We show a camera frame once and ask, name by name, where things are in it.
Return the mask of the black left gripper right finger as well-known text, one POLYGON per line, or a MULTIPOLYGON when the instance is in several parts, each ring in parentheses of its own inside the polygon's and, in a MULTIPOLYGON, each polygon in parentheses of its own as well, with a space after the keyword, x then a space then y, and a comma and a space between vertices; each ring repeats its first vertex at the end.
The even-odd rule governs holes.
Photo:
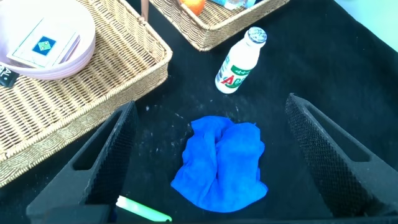
POLYGON ((395 169, 306 99, 291 93, 285 113, 313 181, 334 216, 397 215, 395 169))

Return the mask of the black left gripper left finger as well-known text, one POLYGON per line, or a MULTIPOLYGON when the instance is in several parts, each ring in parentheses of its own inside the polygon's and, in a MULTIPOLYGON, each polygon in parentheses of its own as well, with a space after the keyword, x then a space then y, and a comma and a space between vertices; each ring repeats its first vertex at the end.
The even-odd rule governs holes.
POLYGON ((119 107, 27 206, 29 218, 111 218, 134 147, 135 102, 119 107))

